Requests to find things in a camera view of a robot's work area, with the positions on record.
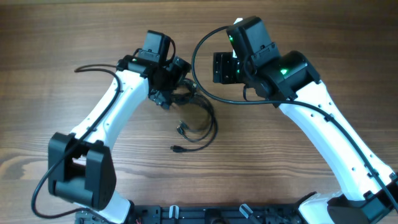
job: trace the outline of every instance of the cable connector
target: cable connector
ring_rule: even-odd
[[[185,149],[184,147],[181,146],[172,146],[170,147],[171,150],[173,150],[173,152],[186,152],[187,149]]]
[[[183,122],[183,121],[180,121],[180,126],[179,127],[189,129],[188,125],[185,124],[185,122]]]
[[[185,131],[184,131],[184,129],[183,129],[181,126],[177,126],[177,132],[178,132],[179,134],[181,134],[181,135],[184,135],[184,134],[185,134]]]

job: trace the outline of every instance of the wood grain surface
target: wood grain surface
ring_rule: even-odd
[[[281,54],[299,50],[314,64],[346,119],[384,162],[398,170],[397,1],[150,1],[0,7],[0,223],[41,220],[30,198],[47,169],[47,143],[68,133],[109,87],[102,73],[75,74],[89,63],[116,63],[142,47],[148,29],[164,32],[190,61],[198,41],[237,17],[261,17]],[[241,100],[242,85],[212,83],[212,54],[230,51],[225,33],[198,53],[208,91]],[[203,151],[176,132],[180,119],[199,123],[196,108],[164,111],[145,101],[114,147],[117,190],[138,205],[287,203],[311,191],[339,189],[304,133],[272,106],[212,101],[220,123]],[[39,194],[39,210],[74,206]],[[383,223],[397,223],[392,212]]]

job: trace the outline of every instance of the black mounting plate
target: black mounting plate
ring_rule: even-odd
[[[253,215],[263,224],[304,224],[294,204],[277,204],[250,207]],[[205,213],[209,209],[217,209],[228,224],[250,224],[239,211],[239,207],[180,207],[178,219],[169,218],[170,207],[135,206],[135,213],[142,224],[208,224]],[[75,224],[107,224],[103,220],[93,218],[90,213],[76,213]]]

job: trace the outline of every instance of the black cable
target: black cable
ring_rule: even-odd
[[[194,101],[191,102],[191,103],[194,104],[194,105],[198,105],[198,106],[204,108],[209,114],[213,114],[213,111],[209,110],[209,109],[207,108],[206,104],[198,103],[198,102],[194,102]],[[188,136],[186,136],[184,132],[181,132],[180,134],[181,134],[186,140],[188,140],[188,141],[190,141],[190,142],[198,142],[198,141],[201,141],[201,140],[205,139],[205,138],[211,133],[211,130],[213,129],[213,124],[214,124],[214,116],[211,115],[211,123],[210,123],[210,127],[208,128],[208,131],[206,132],[205,135],[203,135],[202,137],[200,137],[200,138],[198,138],[198,139],[191,139],[191,138],[189,138]]]
[[[262,104],[283,104],[283,103],[285,103],[285,104],[291,104],[291,105],[304,106],[306,108],[310,108],[310,109],[315,110],[316,112],[322,114],[323,116],[325,116],[326,120],[331,121],[341,131],[341,133],[345,136],[345,138],[351,143],[351,145],[354,147],[355,151],[358,153],[360,158],[362,158],[362,160],[364,161],[364,163],[365,163],[366,167],[369,169],[371,175],[375,178],[376,182],[380,185],[381,189],[383,189],[383,191],[385,191],[387,197],[389,198],[389,200],[391,201],[392,205],[394,206],[395,210],[398,213],[398,203],[396,202],[396,200],[392,196],[391,192],[387,189],[386,185],[380,179],[379,174],[373,168],[371,163],[368,161],[368,159],[366,158],[366,156],[362,152],[361,148],[357,145],[357,143],[349,135],[349,133],[342,127],[342,125],[339,122],[337,122],[334,119],[334,117],[332,117],[331,115],[329,115],[325,111],[321,110],[320,108],[318,108],[316,106],[310,105],[308,103],[299,102],[299,101],[279,101],[279,100],[234,101],[234,100],[227,100],[227,99],[223,99],[223,98],[220,98],[218,96],[215,96],[215,95],[209,93],[208,91],[206,91],[204,89],[204,87],[200,84],[200,82],[199,82],[199,80],[197,78],[197,75],[195,73],[195,58],[196,58],[196,55],[198,53],[198,50],[199,50],[200,46],[204,43],[204,41],[206,39],[208,39],[209,37],[211,37],[215,33],[219,32],[221,30],[225,30],[227,28],[228,28],[228,26],[223,26],[223,27],[220,27],[220,28],[217,28],[217,29],[211,31],[209,34],[204,36],[204,38],[202,38],[202,40],[200,40],[199,43],[197,44],[197,46],[195,47],[195,50],[193,51],[193,54],[192,54],[192,77],[193,77],[195,83],[197,84],[197,87],[199,87],[199,89],[202,92],[204,92],[207,96],[209,96],[210,98],[212,98],[214,100],[218,100],[218,101],[223,102],[223,103],[229,103],[229,104],[234,104],[234,105],[262,105]]]
[[[187,137],[184,133],[184,128],[187,128],[188,126],[182,122],[182,124],[184,124],[184,126],[179,126],[177,128],[178,133],[180,133],[186,140],[190,141],[190,142],[197,142],[197,141],[201,141],[205,138],[207,138],[207,136],[211,133],[211,131],[214,129],[213,131],[213,135],[211,136],[211,138],[209,139],[209,141],[202,147],[196,148],[196,149],[186,149],[184,147],[181,146],[172,146],[170,147],[171,150],[173,150],[173,152],[195,152],[195,151],[199,151],[202,150],[206,147],[208,147],[215,139],[217,133],[218,133],[218,123],[215,117],[215,111],[214,111],[214,107],[213,105],[211,105],[210,101],[204,97],[203,95],[199,94],[196,92],[196,84],[193,83],[192,80],[189,79],[185,79],[183,85],[185,85],[190,93],[186,93],[186,94],[173,94],[173,102],[178,104],[178,105],[185,105],[185,104],[194,104],[197,105],[203,109],[205,109],[208,113],[208,115],[210,115],[210,127],[208,128],[208,131],[206,132],[206,134],[204,136],[202,136],[201,138],[198,139],[191,139],[189,137]]]
[[[120,92],[121,92],[121,81],[120,78],[112,71],[107,70],[107,69],[103,69],[103,68],[88,68],[88,67],[97,67],[97,66],[102,66],[102,67],[115,67],[114,65],[105,65],[105,64],[96,64],[96,65],[85,65],[82,67],[78,67],[76,68],[75,72],[106,72],[111,74],[117,82],[117,86],[116,86],[116,91],[115,94],[112,98],[112,100],[109,102],[109,104],[107,105],[107,107],[105,108],[105,110],[98,116],[98,118],[94,121],[94,123],[87,129],[87,131],[77,140],[77,142],[72,145],[67,151],[66,153],[62,156],[61,159],[59,159],[54,165],[52,165],[48,171],[43,175],[43,177],[41,178],[41,180],[39,181],[39,183],[37,184],[36,189],[34,190],[34,193],[32,195],[32,201],[30,203],[30,206],[32,208],[32,211],[35,215],[37,215],[40,218],[46,218],[46,219],[54,219],[54,218],[60,218],[60,217],[64,217],[65,215],[70,215],[76,212],[90,212],[92,215],[113,224],[113,222],[108,221],[105,217],[102,217],[101,215],[97,214],[97,213],[93,213],[91,211],[91,209],[89,208],[76,208],[67,212],[63,212],[63,213],[59,213],[56,215],[44,215],[42,213],[40,213],[37,208],[36,208],[36,200],[37,200],[37,196],[40,192],[40,189],[43,187],[44,182],[48,179],[48,177],[54,172],[54,170],[57,168],[57,166],[63,161],[65,160],[68,156],[70,156],[77,148],[77,146],[79,146],[80,143],[83,142],[83,140],[85,138],[87,138],[91,132],[95,129],[95,127],[98,125],[98,123],[100,123],[100,121],[105,117],[106,113],[111,109],[111,107],[113,106],[114,102],[117,100]]]

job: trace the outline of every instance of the green led light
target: green led light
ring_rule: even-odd
[[[280,72],[281,72],[282,75],[285,75],[288,71],[289,71],[289,70],[286,69],[286,68],[283,68],[283,69],[280,70]]]

